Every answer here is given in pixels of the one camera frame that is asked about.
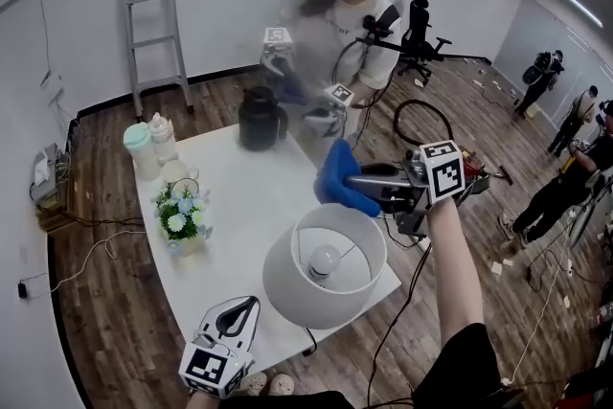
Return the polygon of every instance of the black office chair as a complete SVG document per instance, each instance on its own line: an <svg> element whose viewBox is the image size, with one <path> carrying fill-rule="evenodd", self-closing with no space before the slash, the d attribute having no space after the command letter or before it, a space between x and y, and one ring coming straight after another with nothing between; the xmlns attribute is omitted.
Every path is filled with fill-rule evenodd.
<svg viewBox="0 0 613 409"><path fill-rule="evenodd" d="M402 37L403 53L400 54L399 59L399 62L405 62L406 65L398 71L401 76L407 70L414 68L423 77L423 85L428 83L432 75L432 71L426 68L426 62L431 60L443 61L444 57L439 53L441 47L445 44L452 44L447 39L437 37L439 44L436 48L433 48L425 40L427 28L432 27L428 24L430 19L430 14L426 10L428 5L427 0L411 1L409 29Z"/></svg>

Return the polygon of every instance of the wooden floor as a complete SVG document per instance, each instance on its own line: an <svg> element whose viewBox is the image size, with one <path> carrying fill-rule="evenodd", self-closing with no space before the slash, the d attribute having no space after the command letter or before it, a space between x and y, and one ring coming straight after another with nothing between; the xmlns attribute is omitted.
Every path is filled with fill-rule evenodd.
<svg viewBox="0 0 613 409"><path fill-rule="evenodd" d="M479 74L484 69L486 75ZM419 98L435 104L453 126L457 143L477 150L494 169L504 165L515 184L493 180L491 189L471 196L460 208L469 247L484 290L486 324L498 355L501 376L511 378L534 323L543 307L554 267L544 275L544 286L531 291L524 280L525 266L561 230L558 224L529 251L512 255L496 217L503 210L516 216L530 197L560 166L546 153L551 129L511 117L511 98L490 83L493 69L485 64L449 60L435 67L425 89L414 74L396 78L375 107L370 124L356 150L364 163L394 161L407 146L394 135L392 117L398 104ZM473 83L481 80L481 88ZM238 104L245 87L258 83L258 74L201 83L193 87L195 114L184 113L181 95L171 90L144 98L146 116L160 111L172 118L178 139L215 130L238 121ZM432 115L408 109L401 117L407 133L424 141L446 138L443 125ZM87 116L80 121L73 165L79 191L79 213L95 218L140 216L130 158L122 148L124 129L133 123L131 103ZM103 225L79 229L55 248L57 277L77 272L90 246L126 227ZM559 255L562 239L554 250ZM118 259L111 261L99 247L85 272L59 291L70 348L94 407L181 408L186 389L176 375L184 346L161 286L144 235L120 236L114 241ZM385 301L350 326L323 342L311 357L295 356L272 369L294 376L297 393L339 390L355 407L363 407L373 354L384 331L404 302L420 251L389 246L389 263L402 280ZM491 273L493 261L513 258L502 276ZM575 268L584 276L604 278L602 252L588 229L574 251ZM543 261L537 270L546 267ZM558 380L593 363L596 339L587 319L600 299L601 287L575 275L558 278L551 302L528 349L516 383ZM563 304L564 296L570 308ZM440 351L433 260L418 281L411 305L401 317L379 357L374 400L408 396L417 387ZM552 407L563 384L526 388L526 407Z"/></svg>

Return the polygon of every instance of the paper scrap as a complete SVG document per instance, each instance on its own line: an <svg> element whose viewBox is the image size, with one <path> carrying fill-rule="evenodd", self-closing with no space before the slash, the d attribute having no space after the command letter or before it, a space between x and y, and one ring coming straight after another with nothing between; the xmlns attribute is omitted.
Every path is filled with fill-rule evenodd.
<svg viewBox="0 0 613 409"><path fill-rule="evenodd" d="M491 272L500 276L502 274L502 264L494 261L494 264L491 266Z"/></svg>

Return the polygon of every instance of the plastic bottle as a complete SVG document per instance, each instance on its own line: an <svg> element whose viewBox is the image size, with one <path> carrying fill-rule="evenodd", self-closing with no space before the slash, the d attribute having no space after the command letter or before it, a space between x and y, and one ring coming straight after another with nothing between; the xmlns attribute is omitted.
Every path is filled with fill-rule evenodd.
<svg viewBox="0 0 613 409"><path fill-rule="evenodd" d="M160 116L160 113L155 113L149 122L149 131L161 166L164 166L169 160L178 158L171 120Z"/></svg>
<svg viewBox="0 0 613 409"><path fill-rule="evenodd" d="M594 319L594 324L596 327L598 327L605 322L610 321L611 319L613 319L613 302L609 302L608 304L603 305L599 309L598 314L596 315L596 319Z"/></svg>
<svg viewBox="0 0 613 409"><path fill-rule="evenodd" d="M132 155L138 177L150 181L160 175L161 167L155 154L147 123L138 123L125 130L124 147Z"/></svg>

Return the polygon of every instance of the ladder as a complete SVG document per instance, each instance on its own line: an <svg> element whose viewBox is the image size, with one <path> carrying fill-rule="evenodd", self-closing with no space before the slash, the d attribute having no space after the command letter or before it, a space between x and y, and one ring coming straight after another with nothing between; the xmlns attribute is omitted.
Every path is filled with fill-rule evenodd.
<svg viewBox="0 0 613 409"><path fill-rule="evenodd" d="M127 39L127 51L128 51L128 71L130 76L130 82L132 85L132 96L134 99L134 109L136 111L136 118L138 121L143 120L143 103L141 101L141 93L147 89L154 87L161 87L164 85L177 84L181 86L183 90L183 96L185 97L185 104L188 109L188 113L193 113L193 100L190 86L188 84L188 78L185 72L185 63L183 61L183 51L181 50L181 40L179 37L179 25L176 17L176 2L175 0L166 0L167 8L166 12L170 21L170 33L158 36L150 39L143 39L140 41L134 41L134 19L132 9L138 4L144 2L151 2L155 0L124 0L125 9L125 35ZM138 80L138 71L136 64L136 51L139 48L143 48L150 45L171 43L174 48L176 57L176 65L178 67L178 75L170 77L164 77L162 79L155 80Z"/></svg>

